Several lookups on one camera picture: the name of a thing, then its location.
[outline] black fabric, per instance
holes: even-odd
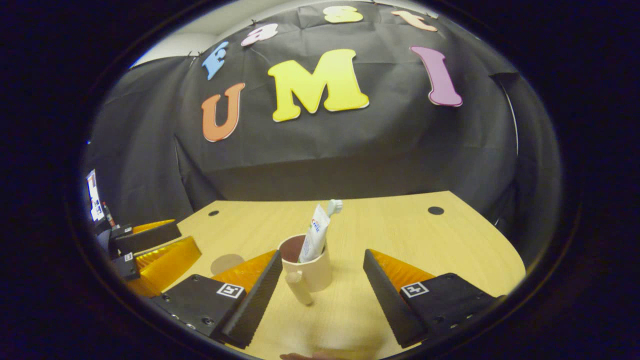
[[[354,6],[364,19],[327,22],[322,10],[338,4]],[[210,81],[202,64],[220,43],[196,58],[131,69],[96,119],[87,162],[88,170],[96,168],[101,196],[116,221],[180,220],[216,199],[348,199],[450,190],[493,224],[502,219],[503,233],[519,236],[511,224],[536,205],[531,196],[543,191],[537,175],[550,172],[559,179],[558,162],[540,163],[541,155],[557,157],[540,153],[557,152],[545,147],[554,139],[543,106],[516,69],[474,35],[442,15],[423,16],[438,28],[424,31],[392,15],[394,10],[402,9],[341,1],[260,20],[220,41],[229,42],[225,63]],[[278,24],[275,37],[240,45],[251,30],[271,23]],[[445,55],[462,106],[430,103],[429,76],[409,50],[413,45]],[[297,119],[274,122],[276,89],[268,69],[296,60],[313,72],[320,56],[334,49],[356,52],[353,67],[369,106],[330,112],[323,107],[325,90],[315,114],[301,106]],[[495,74],[515,80],[502,85]],[[235,131],[207,141],[202,103],[222,96],[216,110],[220,125],[227,117],[224,92],[240,82],[246,87]],[[520,155],[505,91],[522,127]],[[294,103],[300,106],[295,97]],[[522,231],[531,226],[528,220],[520,224]]]

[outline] toothpaste tube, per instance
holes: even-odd
[[[331,220],[324,212],[320,204],[316,206],[316,212],[311,219],[311,226],[305,236],[305,242],[302,244],[302,250],[298,257],[299,263],[312,261],[322,254],[324,243],[326,242],[326,228]]]

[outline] cup handle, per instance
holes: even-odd
[[[302,278],[302,271],[288,273],[285,276],[285,280],[298,301],[304,305],[311,305],[311,303],[313,303],[314,300],[311,298],[309,288]]]

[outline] beige cup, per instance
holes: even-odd
[[[305,234],[291,236],[278,246],[282,256],[282,268],[287,273],[287,284],[305,305],[311,303],[309,293],[325,289],[331,284],[331,263],[329,261],[328,247],[320,256],[306,263],[298,263],[298,256],[305,242]]]

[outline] white ceiling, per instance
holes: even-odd
[[[370,3],[370,0],[355,0]],[[149,49],[133,66],[147,61],[170,56],[197,54],[210,48],[223,37],[252,24],[252,19],[261,20],[276,13],[327,0],[237,0],[212,9],[191,21]],[[380,0],[419,13],[431,12],[421,4],[410,0]]]

